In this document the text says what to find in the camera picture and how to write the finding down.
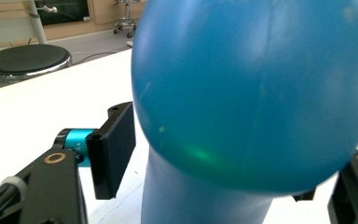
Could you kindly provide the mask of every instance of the white table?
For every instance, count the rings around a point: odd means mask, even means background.
[[[100,128],[108,107],[131,100],[130,50],[1,88],[0,182],[49,149],[60,130]],[[148,144],[137,121],[135,128],[137,147],[116,199],[93,199],[90,169],[80,169],[90,224],[140,223]],[[265,223],[329,223],[334,184],[333,177],[312,202],[274,200]]]

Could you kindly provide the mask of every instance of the stool seat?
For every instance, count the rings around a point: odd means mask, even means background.
[[[0,50],[0,81],[21,81],[68,67],[68,50],[52,45],[26,45]]]

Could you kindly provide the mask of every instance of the chair base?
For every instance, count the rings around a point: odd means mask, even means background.
[[[121,30],[129,30],[127,33],[127,38],[133,37],[133,34],[136,30],[136,21],[130,18],[130,5],[129,3],[137,2],[130,1],[126,3],[126,16],[123,18],[119,18],[116,20],[115,29],[113,30],[113,34],[118,34],[118,31]]]

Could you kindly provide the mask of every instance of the wooden cabinet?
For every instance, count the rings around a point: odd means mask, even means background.
[[[131,17],[139,20],[144,6],[145,2],[130,4]],[[45,26],[46,38],[50,40],[104,30],[113,30],[116,19],[124,15],[124,4],[116,5],[116,0],[89,0],[89,21]]]
[[[125,14],[124,4],[116,5],[116,0],[88,0],[89,21],[75,21],[44,26],[47,40],[85,35],[104,30],[113,30],[115,20]],[[130,5],[131,17],[139,20],[145,2]],[[0,2],[0,19],[24,17],[27,9],[23,2]]]

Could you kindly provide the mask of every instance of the blue balloon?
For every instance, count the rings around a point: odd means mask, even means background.
[[[146,3],[132,52],[151,147],[228,189],[312,189],[358,144],[358,1]]]

